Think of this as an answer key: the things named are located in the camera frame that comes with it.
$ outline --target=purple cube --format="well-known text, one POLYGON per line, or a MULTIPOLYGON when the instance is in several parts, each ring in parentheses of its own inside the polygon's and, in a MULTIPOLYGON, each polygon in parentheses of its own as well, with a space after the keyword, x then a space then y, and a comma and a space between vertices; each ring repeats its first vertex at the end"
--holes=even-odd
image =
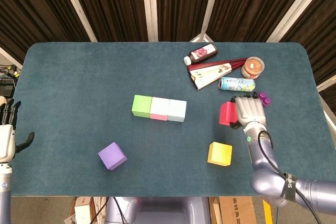
POLYGON ((102 149, 98 155, 108 170, 114 170, 124 163, 127 158, 115 142, 102 149))
POLYGON ((258 97, 261 100, 261 103, 263 104, 264 107, 267 107, 268 105, 271 104, 271 99, 267 97, 265 92, 260 92, 258 94, 258 97))

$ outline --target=yellow cube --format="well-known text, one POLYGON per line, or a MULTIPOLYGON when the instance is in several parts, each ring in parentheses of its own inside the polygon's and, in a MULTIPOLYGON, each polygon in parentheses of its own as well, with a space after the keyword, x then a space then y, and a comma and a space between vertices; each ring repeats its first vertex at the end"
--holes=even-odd
POLYGON ((213 142, 209 147, 208 163, 228 166, 231 164, 232 146, 213 142))

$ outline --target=green cube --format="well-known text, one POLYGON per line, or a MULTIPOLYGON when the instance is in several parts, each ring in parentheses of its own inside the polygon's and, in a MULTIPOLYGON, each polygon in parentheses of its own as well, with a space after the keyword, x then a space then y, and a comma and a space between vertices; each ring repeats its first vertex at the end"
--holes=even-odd
POLYGON ((150 118, 152 97, 136 94, 133 100, 132 113, 135 116, 150 118))

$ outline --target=cable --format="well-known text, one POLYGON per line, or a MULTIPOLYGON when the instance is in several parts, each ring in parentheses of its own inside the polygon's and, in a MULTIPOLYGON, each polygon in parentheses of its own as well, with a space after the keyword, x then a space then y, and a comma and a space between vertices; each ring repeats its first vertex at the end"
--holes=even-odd
POLYGON ((12 82, 13 82, 14 89, 16 89, 15 81, 17 81, 17 79, 14 78, 15 76, 12 73, 9 72, 9 69, 2 67, 2 68, 0 68, 0 73, 1 73, 0 85, 2 85, 5 80, 11 79, 12 82))
POLYGON ((2 65, 0 64, 0 66, 3 66, 3 67, 11 67, 11 66, 15 66, 14 64, 11 64, 11 65, 2 65))
POLYGON ((92 221, 90 222, 90 224, 93 224, 93 222, 94 222, 94 220, 97 218, 98 214, 99 214, 99 213, 103 210, 103 208, 106 206, 107 201, 109 201, 109 198, 110 198, 110 197, 107 197, 105 204, 99 209, 98 213, 96 213, 96 215, 94 216, 94 218, 92 219, 92 221))
MULTIPOLYGON (((271 139, 271 135, 267 132, 267 131, 260 131, 258 134, 258 144, 260 147, 260 150, 262 152, 262 154, 264 155, 264 157, 267 159, 268 163, 274 168, 274 170, 279 174, 279 176, 281 178, 283 178, 284 180, 286 180, 286 176, 284 173, 282 173, 282 171, 280 171, 280 169, 278 167, 275 166, 275 164, 273 164, 273 162, 269 159, 269 157, 266 155, 264 149, 262 148, 261 142, 260 142, 260 136, 261 134, 265 133, 268 137, 269 140, 271 142, 271 146, 273 148, 273 143, 272 143, 272 139, 271 139)), ((307 205, 307 207, 309 208, 309 210, 311 211, 311 213, 313 214, 316 222, 318 224, 322 224, 321 220, 319 219, 319 217, 317 216, 315 210, 313 209, 313 207, 310 205, 309 201, 305 198, 305 196, 297 189, 295 188, 296 193, 301 197, 301 199, 303 200, 303 202, 307 205)))
POLYGON ((120 208, 120 206, 119 206, 119 203, 118 203, 118 201, 117 201, 117 199, 116 199, 115 197, 113 197, 113 199, 114 199, 114 201, 115 201, 115 203, 117 204, 117 207, 118 207, 118 209, 119 209, 119 213, 120 213, 120 217, 121 217, 122 224, 125 224, 126 219, 125 219, 124 214, 123 214, 122 211, 121 211, 121 208, 120 208))
POLYGON ((280 213, 279 208, 277 208, 277 220, 276 220, 276 224, 279 224, 279 213, 280 213))

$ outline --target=product label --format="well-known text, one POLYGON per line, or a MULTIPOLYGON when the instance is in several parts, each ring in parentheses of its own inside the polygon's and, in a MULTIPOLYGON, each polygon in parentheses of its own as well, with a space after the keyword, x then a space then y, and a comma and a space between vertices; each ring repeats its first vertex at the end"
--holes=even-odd
POLYGON ((254 80, 242 78, 222 77, 222 85, 219 87, 222 90, 235 91, 253 91, 256 87, 254 80))
POLYGON ((246 71, 245 66, 241 67, 241 74, 248 79, 256 79, 260 74, 250 74, 246 71))
POLYGON ((281 196, 284 197, 286 200, 295 202, 296 181, 297 177, 291 175, 290 173, 286 173, 286 182, 281 193, 281 196))
POLYGON ((194 56, 195 60, 204 57, 212 52, 216 51, 216 48, 212 45, 206 45, 198 50, 192 51, 191 54, 194 56))

